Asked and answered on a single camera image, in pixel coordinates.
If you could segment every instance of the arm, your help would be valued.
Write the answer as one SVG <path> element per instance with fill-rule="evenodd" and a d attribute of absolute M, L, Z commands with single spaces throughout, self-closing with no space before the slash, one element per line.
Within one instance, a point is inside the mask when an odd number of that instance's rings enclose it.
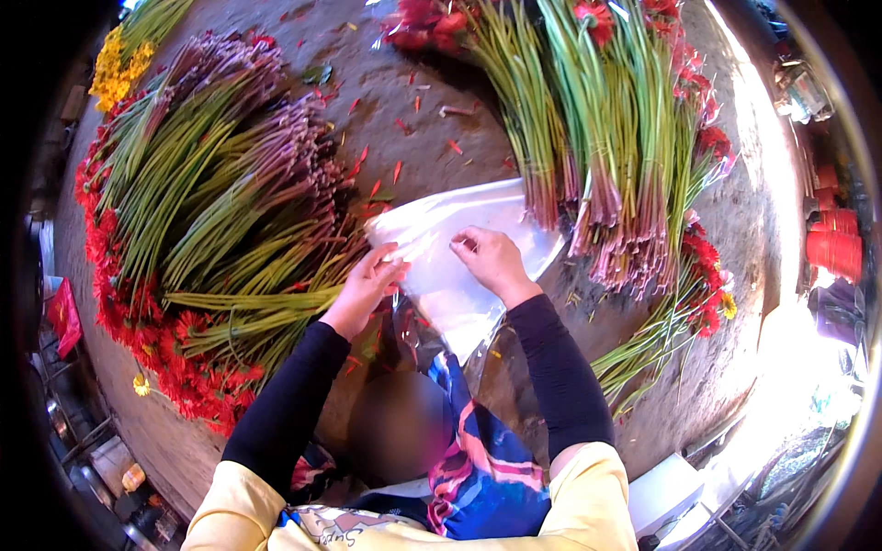
<path fill-rule="evenodd" d="M 552 477 L 575 455 L 578 444 L 612 445 L 612 418 L 597 377 L 549 298 L 527 277 L 512 240 L 499 232 L 467 227 L 453 237 L 451 248 L 509 310 L 548 425 Z"/>
<path fill-rule="evenodd" d="M 321 320 L 311 325 L 279 372 L 254 401 L 223 452 L 286 495 L 297 459 L 306 449 L 328 392 L 349 354 L 351 341 L 408 264 L 382 258 L 397 245 L 387 243 L 366 255 Z"/>

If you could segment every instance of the concrete floor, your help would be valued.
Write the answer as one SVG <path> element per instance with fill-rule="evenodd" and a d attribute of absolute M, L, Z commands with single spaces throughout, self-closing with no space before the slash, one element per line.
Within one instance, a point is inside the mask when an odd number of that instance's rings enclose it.
<path fill-rule="evenodd" d="M 280 21 L 286 11 L 288 17 Z M 724 267 L 736 275 L 739 310 L 734 321 L 692 349 L 679 400 L 676 367 L 671 367 L 617 425 L 617 448 L 631 479 L 739 406 L 763 371 L 753 361 L 762 317 L 778 302 L 791 300 L 802 250 L 798 218 L 802 186 L 797 178 L 804 177 L 803 156 L 789 125 L 775 116 L 765 95 L 762 78 L 769 74 L 767 64 L 754 56 L 754 69 L 746 52 L 698 0 L 684 7 L 684 26 L 691 43 L 707 55 L 705 74 L 716 74 L 717 100 L 722 104 L 719 125 L 742 152 L 729 178 L 706 190 L 695 205 Z M 370 157 L 358 176 L 363 192 L 370 192 L 378 178 L 389 185 L 398 160 L 403 169 L 394 190 L 396 204 L 513 175 L 503 164 L 510 154 L 508 141 L 490 110 L 480 108 L 472 118 L 437 116 L 441 105 L 468 108 L 476 99 L 486 99 L 480 76 L 460 67 L 438 71 L 388 49 L 372 51 L 377 32 L 363 13 L 362 0 L 196 0 L 163 44 L 157 63 L 167 63 L 190 35 L 209 28 L 221 32 L 250 27 L 263 28 L 277 39 L 295 73 L 317 63 L 333 66 L 334 78 L 343 85 L 326 115 L 338 131 L 346 132 L 340 155 L 348 164 L 370 144 Z M 300 40 L 303 45 L 298 48 Z M 750 44 L 745 47 L 751 51 Z M 411 71 L 417 85 L 431 89 L 408 87 Z M 422 107 L 415 114 L 418 93 Z M 356 98 L 361 98 L 359 107 L 347 116 Z M 405 137 L 396 117 L 414 133 Z M 84 258 L 83 214 L 72 199 L 71 186 L 75 165 L 98 123 L 98 115 L 90 109 L 73 145 L 56 219 L 56 266 L 73 284 L 86 347 L 122 438 L 157 489 L 191 516 L 211 483 L 224 439 L 201 422 L 181 419 L 161 396 L 135 396 L 131 388 L 138 372 L 135 361 L 91 323 L 96 310 L 93 267 Z M 455 139 L 465 154 L 453 153 L 447 139 Z M 469 159 L 475 162 L 464 165 Z M 560 259 L 541 283 L 592 360 L 639 327 L 647 304 L 620 298 L 598 304 L 602 290 L 587 284 L 581 273 L 578 266 L 564 265 Z M 578 306 L 565 304 L 571 291 L 583 298 Z M 594 320 L 589 324 L 592 311 Z M 523 353 L 511 334 L 501 336 L 497 349 L 501 361 L 485 355 L 489 361 L 467 366 L 470 384 L 479 401 L 522 435 L 547 465 L 546 433 Z M 333 386 L 317 428 L 318 437 L 332 451 L 343 450 L 348 409 L 367 376 L 367 369 L 356 369 L 350 376 L 340 376 Z"/>

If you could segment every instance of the hand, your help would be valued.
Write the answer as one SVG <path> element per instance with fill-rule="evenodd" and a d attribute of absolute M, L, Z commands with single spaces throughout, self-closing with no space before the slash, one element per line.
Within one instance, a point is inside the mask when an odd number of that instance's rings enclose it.
<path fill-rule="evenodd" d="M 350 342 L 364 331 L 370 314 L 383 297 L 395 293 L 395 281 L 404 279 L 410 269 L 410 263 L 400 258 L 382 262 L 383 257 L 397 248 L 397 243 L 385 243 L 365 255 L 347 276 L 340 296 L 318 321 L 330 325 Z"/>
<path fill-rule="evenodd" d="M 450 248 L 507 309 L 542 294 L 542 288 L 527 277 L 518 246 L 508 235 L 469 226 L 453 236 Z"/>

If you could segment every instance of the yellow shirt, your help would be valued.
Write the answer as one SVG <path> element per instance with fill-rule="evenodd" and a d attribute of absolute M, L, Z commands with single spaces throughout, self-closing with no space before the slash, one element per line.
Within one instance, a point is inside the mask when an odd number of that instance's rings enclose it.
<path fill-rule="evenodd" d="M 287 508 L 255 473 L 221 461 L 182 549 L 637 549 L 628 515 L 628 480 L 616 450 L 587 443 L 551 481 L 551 511 L 535 537 L 450 540 L 415 521 L 324 505 Z"/>

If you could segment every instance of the black arm sleeve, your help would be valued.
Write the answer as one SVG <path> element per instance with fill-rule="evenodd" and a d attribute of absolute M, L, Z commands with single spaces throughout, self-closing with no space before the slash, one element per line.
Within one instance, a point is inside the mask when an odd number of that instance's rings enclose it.
<path fill-rule="evenodd" d="M 549 430 L 549 459 L 575 443 L 613 445 L 612 416 L 591 366 L 540 294 L 508 313 L 527 355 L 530 381 Z"/>
<path fill-rule="evenodd" d="M 310 325 L 235 426 L 222 460 L 248 467 L 275 491 L 288 495 L 297 459 L 350 348 L 330 325 Z"/>

